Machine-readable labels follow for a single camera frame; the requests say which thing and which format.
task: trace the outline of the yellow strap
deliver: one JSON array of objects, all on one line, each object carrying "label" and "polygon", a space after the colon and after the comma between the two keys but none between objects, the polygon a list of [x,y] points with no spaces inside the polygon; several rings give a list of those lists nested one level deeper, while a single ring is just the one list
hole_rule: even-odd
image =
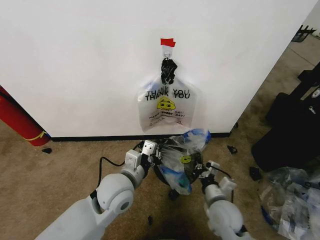
[{"label": "yellow strap", "polygon": [[34,138],[30,138],[30,139],[24,138],[24,139],[27,140],[27,141],[33,141],[33,140],[36,140],[38,138],[42,138],[46,133],[47,133],[46,131],[42,131],[38,136],[36,136]]}]

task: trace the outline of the black baseboard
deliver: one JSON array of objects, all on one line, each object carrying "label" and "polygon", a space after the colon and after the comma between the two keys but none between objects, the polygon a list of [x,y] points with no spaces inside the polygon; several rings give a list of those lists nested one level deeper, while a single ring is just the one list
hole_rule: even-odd
[{"label": "black baseboard", "polygon": [[[228,138],[230,132],[211,133],[212,138]],[[148,140],[164,139],[178,134],[163,135],[127,135],[127,136],[59,136],[52,137],[53,142],[86,142],[86,141],[119,141],[119,140]]]}]

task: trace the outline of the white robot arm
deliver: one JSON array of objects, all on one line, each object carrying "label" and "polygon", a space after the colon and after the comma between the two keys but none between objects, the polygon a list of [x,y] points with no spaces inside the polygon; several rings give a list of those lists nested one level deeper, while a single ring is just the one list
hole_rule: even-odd
[{"label": "white robot arm", "polygon": [[150,166],[148,158],[156,148],[155,142],[146,140],[142,153],[129,150],[120,173],[105,176],[93,193],[75,202],[36,240],[101,239],[105,228],[131,207],[135,189],[147,175]]},{"label": "white robot arm", "polygon": [[207,171],[200,175],[208,227],[223,240],[254,240],[247,232],[243,216],[237,206],[227,201],[227,196],[233,195],[236,184],[227,177],[219,183],[215,181],[219,167],[218,163],[209,161]]},{"label": "white robot arm", "polygon": [[[134,191],[147,175],[149,156],[156,152],[155,142],[144,141],[142,152],[129,150],[120,173],[105,176],[100,185],[87,198],[69,207],[49,225],[36,240],[99,240],[105,228],[133,203]],[[202,189],[205,193],[209,228],[223,240],[252,240],[242,232],[243,217],[238,208],[226,201],[226,195],[236,186],[228,178],[214,181],[216,170],[209,167],[202,172]]]}]

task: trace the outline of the yellow smiley face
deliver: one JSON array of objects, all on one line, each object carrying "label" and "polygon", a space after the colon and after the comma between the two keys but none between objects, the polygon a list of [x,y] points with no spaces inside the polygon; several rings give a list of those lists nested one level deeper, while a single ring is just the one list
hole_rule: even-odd
[{"label": "yellow smiley face", "polygon": [[180,161],[183,163],[183,164],[188,164],[190,163],[192,160],[192,157],[191,156],[182,156],[180,158]]},{"label": "yellow smiley face", "polygon": [[173,101],[171,101],[169,98],[164,96],[160,99],[156,108],[161,110],[174,110],[176,109],[176,106]]}]

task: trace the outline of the red fire extinguisher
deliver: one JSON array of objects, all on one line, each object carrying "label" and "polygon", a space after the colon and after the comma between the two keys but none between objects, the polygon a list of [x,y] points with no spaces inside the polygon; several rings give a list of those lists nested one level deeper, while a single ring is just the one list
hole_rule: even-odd
[{"label": "red fire extinguisher", "polygon": [[33,146],[44,145],[50,140],[43,128],[1,86],[0,119]]}]

